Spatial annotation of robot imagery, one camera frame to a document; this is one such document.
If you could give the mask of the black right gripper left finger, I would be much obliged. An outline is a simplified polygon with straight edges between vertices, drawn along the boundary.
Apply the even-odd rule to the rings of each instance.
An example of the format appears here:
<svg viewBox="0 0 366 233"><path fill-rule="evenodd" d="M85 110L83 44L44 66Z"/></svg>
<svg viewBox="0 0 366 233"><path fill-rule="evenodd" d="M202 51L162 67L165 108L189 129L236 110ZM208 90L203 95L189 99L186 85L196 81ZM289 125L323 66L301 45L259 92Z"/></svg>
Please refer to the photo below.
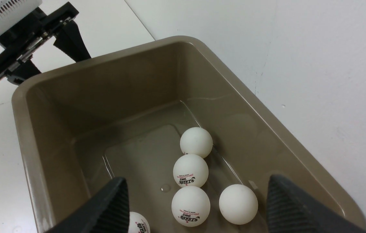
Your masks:
<svg viewBox="0 0 366 233"><path fill-rule="evenodd" d="M126 179L115 177L48 233L127 233L129 196Z"/></svg>

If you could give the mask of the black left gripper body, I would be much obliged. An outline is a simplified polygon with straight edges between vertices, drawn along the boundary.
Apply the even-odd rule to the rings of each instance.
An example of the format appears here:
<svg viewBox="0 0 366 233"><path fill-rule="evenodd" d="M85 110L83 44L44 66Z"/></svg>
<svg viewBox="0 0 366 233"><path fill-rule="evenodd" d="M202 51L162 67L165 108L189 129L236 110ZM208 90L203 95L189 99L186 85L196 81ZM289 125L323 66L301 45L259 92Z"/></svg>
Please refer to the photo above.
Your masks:
<svg viewBox="0 0 366 233"><path fill-rule="evenodd" d="M40 6L0 35L0 80L28 60L54 37L63 22L74 21L78 10L67 2L47 15Z"/></svg>

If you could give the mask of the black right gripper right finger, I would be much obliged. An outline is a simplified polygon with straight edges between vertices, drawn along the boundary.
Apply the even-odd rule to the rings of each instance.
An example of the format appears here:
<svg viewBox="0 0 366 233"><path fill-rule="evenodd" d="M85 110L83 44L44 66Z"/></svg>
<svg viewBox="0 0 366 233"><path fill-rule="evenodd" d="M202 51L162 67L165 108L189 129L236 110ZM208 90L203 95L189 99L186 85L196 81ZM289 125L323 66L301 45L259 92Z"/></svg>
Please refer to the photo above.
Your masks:
<svg viewBox="0 0 366 233"><path fill-rule="evenodd" d="M270 233L364 233L281 174L270 176L266 221Z"/></svg>

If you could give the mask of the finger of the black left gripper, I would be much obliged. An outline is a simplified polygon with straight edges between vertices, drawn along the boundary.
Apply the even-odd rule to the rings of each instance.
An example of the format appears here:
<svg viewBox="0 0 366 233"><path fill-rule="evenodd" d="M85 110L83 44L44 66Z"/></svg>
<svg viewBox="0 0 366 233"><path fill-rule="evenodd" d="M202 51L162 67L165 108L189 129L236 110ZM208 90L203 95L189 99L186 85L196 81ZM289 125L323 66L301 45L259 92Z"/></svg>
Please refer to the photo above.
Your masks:
<svg viewBox="0 0 366 233"><path fill-rule="evenodd" d="M53 46L68 55L75 62L91 59L91 56L81 37L78 25L74 21L63 22L55 34Z"/></svg>
<svg viewBox="0 0 366 233"><path fill-rule="evenodd" d="M14 71L7 75L7 80L14 85L20 85L27 79L39 75L42 72L35 66L35 64L28 60L18 66Z"/></svg>

